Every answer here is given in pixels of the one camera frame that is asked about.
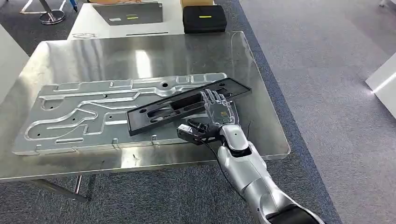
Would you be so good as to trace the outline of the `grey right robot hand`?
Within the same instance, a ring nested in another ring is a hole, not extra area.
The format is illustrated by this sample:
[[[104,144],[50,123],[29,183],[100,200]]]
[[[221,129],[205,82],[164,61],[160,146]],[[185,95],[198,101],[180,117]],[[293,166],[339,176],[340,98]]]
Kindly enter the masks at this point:
[[[230,102],[227,101],[223,94],[209,89],[200,91],[200,94],[204,102],[206,115],[210,121],[208,123],[202,123],[194,119],[188,119],[187,124],[189,126],[203,133],[217,130],[224,125],[234,125],[237,123],[237,116]]]

